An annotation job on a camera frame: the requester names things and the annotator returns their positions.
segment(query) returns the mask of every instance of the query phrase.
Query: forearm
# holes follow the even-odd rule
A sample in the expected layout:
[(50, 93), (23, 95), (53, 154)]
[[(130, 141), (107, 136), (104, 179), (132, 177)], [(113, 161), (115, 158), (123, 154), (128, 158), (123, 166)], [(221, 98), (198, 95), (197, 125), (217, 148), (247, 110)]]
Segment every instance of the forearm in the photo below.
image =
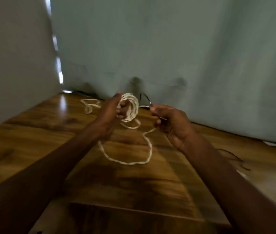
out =
[(183, 153), (233, 226), (242, 233), (276, 233), (276, 205), (237, 173), (208, 141), (193, 134)]
[(0, 184), (0, 233), (28, 233), (67, 175), (98, 141), (96, 122)]

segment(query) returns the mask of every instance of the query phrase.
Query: left hand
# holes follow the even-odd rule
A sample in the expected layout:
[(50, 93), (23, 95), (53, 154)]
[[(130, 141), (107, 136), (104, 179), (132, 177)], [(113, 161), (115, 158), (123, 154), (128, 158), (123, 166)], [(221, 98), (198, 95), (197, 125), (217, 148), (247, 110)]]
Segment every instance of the left hand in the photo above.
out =
[(126, 116), (128, 101), (121, 102), (121, 108), (117, 108), (122, 97), (122, 93), (118, 92), (113, 98), (107, 99), (99, 112), (98, 117), (94, 121), (98, 125), (101, 137), (105, 137), (113, 131), (115, 122)]

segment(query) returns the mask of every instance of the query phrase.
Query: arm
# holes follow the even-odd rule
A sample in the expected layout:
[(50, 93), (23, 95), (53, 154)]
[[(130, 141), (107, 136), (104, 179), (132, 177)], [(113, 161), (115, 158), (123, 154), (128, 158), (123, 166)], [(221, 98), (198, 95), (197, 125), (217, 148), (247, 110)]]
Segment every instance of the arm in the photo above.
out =
[(156, 126), (186, 156), (236, 229), (276, 233), (276, 205), (194, 131), (183, 111), (166, 105), (155, 105), (150, 111), (167, 119), (157, 119)]
[(74, 166), (112, 130), (116, 115), (123, 118), (126, 107), (117, 109), (120, 98), (107, 100), (78, 135), (0, 184), (0, 233), (29, 232)]

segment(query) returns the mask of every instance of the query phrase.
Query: white rope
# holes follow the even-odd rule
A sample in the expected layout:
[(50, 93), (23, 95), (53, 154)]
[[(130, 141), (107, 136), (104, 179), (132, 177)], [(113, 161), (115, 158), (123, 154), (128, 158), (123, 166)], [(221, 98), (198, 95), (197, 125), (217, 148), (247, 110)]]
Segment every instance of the white rope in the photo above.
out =
[[(140, 121), (139, 121), (138, 119), (136, 119), (136, 116), (137, 116), (137, 114), (138, 114), (138, 109), (139, 109), (139, 107), (140, 107), (140, 108), (142, 108), (142, 107), (147, 107), (147, 108), (148, 108), (149, 106), (143, 106), (143, 105), (142, 105), (142, 106), (139, 106), (138, 99), (137, 99), (134, 95), (132, 95), (132, 94), (130, 94), (130, 93), (127, 93), (127, 94), (123, 94), (123, 95), (122, 95), (122, 97), (121, 97), (121, 99), (120, 99), (120, 102), (119, 102), (118, 105), (117, 105), (117, 108), (120, 108), (120, 103), (121, 103), (122, 101), (125, 101), (125, 100), (128, 100), (129, 106), (128, 106), (128, 110), (126, 111), (126, 116), (125, 116), (123, 119), (121, 119), (121, 121), (126, 123), (126, 122), (130, 122), (130, 121), (132, 121), (132, 120), (135, 120), (135, 122), (137, 123), (137, 126), (135, 126), (135, 127), (129, 127), (129, 126), (126, 126), (124, 123), (120, 123), (120, 124), (121, 124), (122, 126), (128, 128), (128, 129), (137, 129), (137, 128), (140, 127), (140, 125), (141, 125)], [(86, 101), (96, 101), (96, 104), (89, 104), (89, 103), (87, 103)], [(84, 99), (81, 99), (81, 102), (82, 102), (83, 104), (85, 104), (85, 106), (86, 106), (86, 107), (85, 107), (85, 113), (86, 113), (86, 114), (92, 113), (92, 107), (101, 108), (101, 106), (100, 106), (100, 100), (98, 100), (98, 99), (84, 98)], [(104, 154), (104, 156), (105, 156), (107, 159), (109, 159), (110, 161), (118, 162), (118, 163), (123, 164), (123, 165), (146, 164), (146, 163), (148, 163), (148, 162), (150, 161), (150, 159), (151, 159), (151, 157), (152, 157), (152, 144), (151, 144), (149, 138), (146, 137), (145, 135), (148, 134), (148, 133), (151, 133), (151, 132), (153, 132), (153, 131), (155, 131), (155, 128), (153, 128), (152, 130), (149, 130), (149, 131), (147, 131), (147, 132), (142, 133), (143, 138), (145, 139), (145, 141), (147, 142), (147, 144), (148, 144), (148, 146), (149, 146), (149, 148), (150, 148), (150, 150), (149, 150), (149, 156), (148, 156), (148, 158), (147, 158), (146, 161), (126, 163), (126, 162), (122, 162), (122, 161), (116, 160), (116, 159), (114, 159), (114, 158), (111, 158), (111, 157), (109, 157), (109, 156), (107, 155), (107, 153), (105, 152), (105, 150), (104, 150), (104, 148), (103, 148), (103, 146), (102, 146), (101, 141), (98, 142), (99, 149), (100, 149), (101, 152)]]

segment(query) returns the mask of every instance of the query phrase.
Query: gray curtain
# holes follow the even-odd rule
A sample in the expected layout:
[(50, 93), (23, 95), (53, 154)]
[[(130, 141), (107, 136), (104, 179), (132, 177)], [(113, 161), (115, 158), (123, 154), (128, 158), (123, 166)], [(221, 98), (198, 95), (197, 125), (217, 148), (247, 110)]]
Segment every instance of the gray curtain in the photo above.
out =
[(146, 93), (276, 142), (276, 0), (51, 0), (68, 90)]

